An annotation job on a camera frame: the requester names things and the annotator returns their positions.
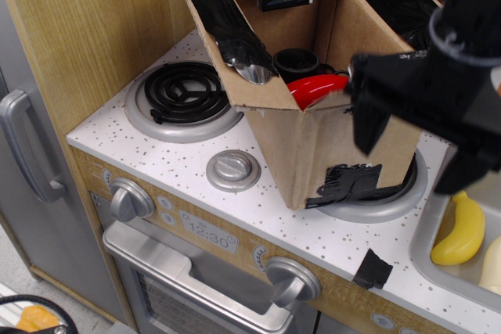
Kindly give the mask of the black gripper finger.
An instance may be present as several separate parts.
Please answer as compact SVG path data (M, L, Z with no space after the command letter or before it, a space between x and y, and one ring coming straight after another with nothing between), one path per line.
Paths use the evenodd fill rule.
M353 136L357 147L369 155L384 133L391 114L369 102L360 101L353 109Z
M485 148L447 148L434 183L437 194L452 195L483 178L492 167L492 155Z

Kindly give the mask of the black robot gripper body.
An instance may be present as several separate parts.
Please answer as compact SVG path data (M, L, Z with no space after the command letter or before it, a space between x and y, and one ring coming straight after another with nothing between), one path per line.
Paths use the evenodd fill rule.
M500 169L500 93L492 68L434 51L352 57L347 93L468 149L485 148Z

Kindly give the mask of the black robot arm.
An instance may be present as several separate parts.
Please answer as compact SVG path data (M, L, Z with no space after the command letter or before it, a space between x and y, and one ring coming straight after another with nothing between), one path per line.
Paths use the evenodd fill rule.
M500 0L447 0L428 24L430 48L355 55L346 88L355 144L370 153L391 116L450 141L434 190L454 194L500 169Z

